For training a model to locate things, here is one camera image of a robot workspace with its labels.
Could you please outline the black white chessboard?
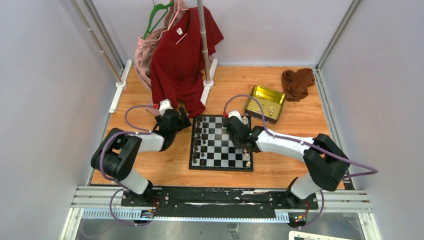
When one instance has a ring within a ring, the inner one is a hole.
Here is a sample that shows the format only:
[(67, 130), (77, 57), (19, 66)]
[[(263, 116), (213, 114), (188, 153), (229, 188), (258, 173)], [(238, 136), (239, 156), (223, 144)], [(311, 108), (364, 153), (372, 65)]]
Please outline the black white chessboard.
[(253, 153), (235, 148), (221, 115), (193, 119), (188, 168), (190, 170), (253, 172)]

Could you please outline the gold metal tin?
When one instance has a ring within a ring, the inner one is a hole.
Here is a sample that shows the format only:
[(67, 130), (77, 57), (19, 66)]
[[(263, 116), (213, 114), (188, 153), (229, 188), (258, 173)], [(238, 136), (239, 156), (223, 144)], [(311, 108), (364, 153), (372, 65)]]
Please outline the gold metal tin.
[[(250, 93), (250, 96), (255, 98), (263, 108), (264, 119), (266, 122), (275, 125), (282, 113), (285, 102), (285, 94), (256, 84)], [(244, 108), (244, 114), (256, 119), (262, 119), (262, 112), (259, 105), (251, 98), (247, 99)]]

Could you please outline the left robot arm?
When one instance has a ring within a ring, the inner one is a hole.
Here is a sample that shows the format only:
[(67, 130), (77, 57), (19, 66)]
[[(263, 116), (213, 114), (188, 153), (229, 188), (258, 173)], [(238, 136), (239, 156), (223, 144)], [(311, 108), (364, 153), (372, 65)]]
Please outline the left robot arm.
[(153, 184), (141, 176), (134, 163), (138, 153), (163, 152), (178, 132), (192, 125), (183, 107), (168, 108), (155, 117), (152, 131), (131, 132), (113, 128), (94, 152), (90, 165), (106, 178), (122, 186), (140, 206), (153, 201)]

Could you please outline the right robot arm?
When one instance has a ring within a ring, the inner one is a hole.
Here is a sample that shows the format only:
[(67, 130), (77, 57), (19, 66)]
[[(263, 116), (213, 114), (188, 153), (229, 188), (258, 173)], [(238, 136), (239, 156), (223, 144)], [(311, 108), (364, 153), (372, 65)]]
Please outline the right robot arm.
[(236, 116), (226, 118), (222, 126), (237, 149), (280, 154), (306, 165), (308, 173), (296, 177), (281, 198), (292, 209), (301, 207), (320, 190), (335, 191), (350, 166), (344, 161), (346, 155), (326, 134), (316, 137), (280, 134), (263, 126), (250, 128)]

